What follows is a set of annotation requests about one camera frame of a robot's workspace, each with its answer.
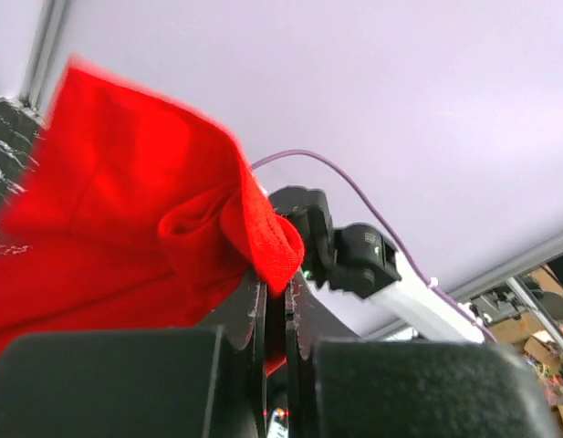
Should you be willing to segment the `red t-shirt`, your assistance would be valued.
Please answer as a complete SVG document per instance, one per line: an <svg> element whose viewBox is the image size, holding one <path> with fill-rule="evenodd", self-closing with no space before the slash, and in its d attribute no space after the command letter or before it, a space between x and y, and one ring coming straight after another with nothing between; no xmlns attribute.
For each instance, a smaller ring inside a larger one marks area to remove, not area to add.
<svg viewBox="0 0 563 438"><path fill-rule="evenodd" d="M303 261L228 130L86 64L34 157L0 209L0 354L32 332L190 327L249 268L279 296Z"/></svg>

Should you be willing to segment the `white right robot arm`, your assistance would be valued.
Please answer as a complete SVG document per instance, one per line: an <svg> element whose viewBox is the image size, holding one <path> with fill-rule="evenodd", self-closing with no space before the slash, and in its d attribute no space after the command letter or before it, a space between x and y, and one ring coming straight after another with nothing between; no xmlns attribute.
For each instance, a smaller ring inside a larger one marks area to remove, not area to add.
<svg viewBox="0 0 563 438"><path fill-rule="evenodd" d="M412 271L391 239L375 226L335 227L321 190L288 186L268 196L305 246L302 277L385 308L433 341L483 343L481 329Z"/></svg>

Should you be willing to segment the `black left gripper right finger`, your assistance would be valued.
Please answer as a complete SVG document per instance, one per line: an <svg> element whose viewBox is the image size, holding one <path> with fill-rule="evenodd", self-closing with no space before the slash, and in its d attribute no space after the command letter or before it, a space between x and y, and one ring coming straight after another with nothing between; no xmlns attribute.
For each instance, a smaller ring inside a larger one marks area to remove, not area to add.
<svg viewBox="0 0 563 438"><path fill-rule="evenodd" d="M556 437L535 373L493 344L366 341L296 275L285 292L293 437Z"/></svg>

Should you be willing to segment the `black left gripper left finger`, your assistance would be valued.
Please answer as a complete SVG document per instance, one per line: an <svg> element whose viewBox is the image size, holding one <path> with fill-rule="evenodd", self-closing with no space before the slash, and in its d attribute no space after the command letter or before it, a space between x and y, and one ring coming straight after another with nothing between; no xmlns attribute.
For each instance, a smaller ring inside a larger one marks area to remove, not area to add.
<svg viewBox="0 0 563 438"><path fill-rule="evenodd" d="M263 437L266 285L191 328L48 332L0 356L0 437Z"/></svg>

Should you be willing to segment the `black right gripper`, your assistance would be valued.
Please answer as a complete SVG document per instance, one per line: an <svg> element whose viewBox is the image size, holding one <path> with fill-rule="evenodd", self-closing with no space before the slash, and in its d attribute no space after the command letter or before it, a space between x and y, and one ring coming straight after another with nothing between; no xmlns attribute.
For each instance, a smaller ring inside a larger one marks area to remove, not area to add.
<svg viewBox="0 0 563 438"><path fill-rule="evenodd" d="M366 299L401 280L394 243L370 224L335 227L323 191L287 186L268 199L300 234L305 247L301 269L318 287Z"/></svg>

